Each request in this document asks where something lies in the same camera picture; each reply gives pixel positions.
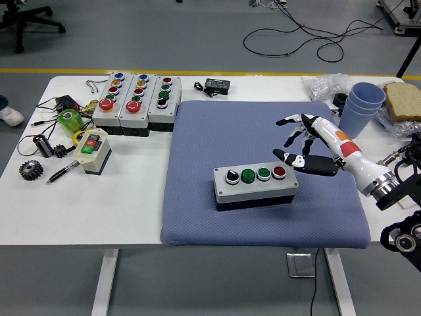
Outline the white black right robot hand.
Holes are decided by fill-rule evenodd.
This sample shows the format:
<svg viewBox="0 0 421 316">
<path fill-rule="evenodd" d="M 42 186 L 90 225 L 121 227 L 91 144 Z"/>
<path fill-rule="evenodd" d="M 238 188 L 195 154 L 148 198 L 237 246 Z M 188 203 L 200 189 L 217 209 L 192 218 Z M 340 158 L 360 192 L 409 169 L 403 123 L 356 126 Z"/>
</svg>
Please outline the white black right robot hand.
<svg viewBox="0 0 421 316">
<path fill-rule="evenodd" d="M 273 154 L 296 171 L 321 176 L 335 176 L 339 169 L 351 173 L 357 189 L 365 196 L 379 200 L 398 186 L 392 171 L 384 165 L 369 160 L 358 145 L 334 123 L 319 116 L 296 114 L 279 120 L 278 126 L 296 122 L 299 126 L 291 133 L 284 146 L 290 146 L 300 134 L 305 135 L 302 154 L 274 149 Z M 310 155 L 310 146 L 321 139 L 332 152 L 332 157 Z"/>
</svg>

